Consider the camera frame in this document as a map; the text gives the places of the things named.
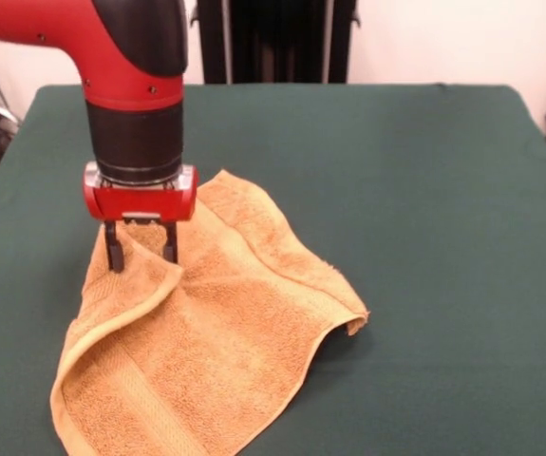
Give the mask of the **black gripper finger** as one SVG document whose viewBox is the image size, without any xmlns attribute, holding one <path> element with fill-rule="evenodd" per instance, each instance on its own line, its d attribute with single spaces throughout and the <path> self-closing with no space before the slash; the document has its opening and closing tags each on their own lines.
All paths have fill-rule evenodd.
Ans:
<svg viewBox="0 0 546 456">
<path fill-rule="evenodd" d="M 122 245 L 117 239 L 116 222 L 104 222 L 104 241 L 110 271 L 119 274 L 124 269 L 124 256 Z"/>
<path fill-rule="evenodd" d="M 163 257 L 170 263 L 178 263 L 178 231 L 175 222 L 167 223 L 165 226 L 165 243 L 163 246 Z"/>
</svg>

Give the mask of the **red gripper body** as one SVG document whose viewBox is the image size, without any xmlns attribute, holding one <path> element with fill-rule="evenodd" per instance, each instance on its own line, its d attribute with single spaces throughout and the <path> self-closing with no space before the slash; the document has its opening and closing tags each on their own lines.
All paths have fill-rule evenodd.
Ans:
<svg viewBox="0 0 546 456">
<path fill-rule="evenodd" d="M 146 186 L 126 186 L 105 180 L 97 163 L 85 166 L 83 194 L 91 217 L 101 221 L 185 221 L 192 217 L 198 171 L 183 164 L 174 178 Z"/>
</svg>

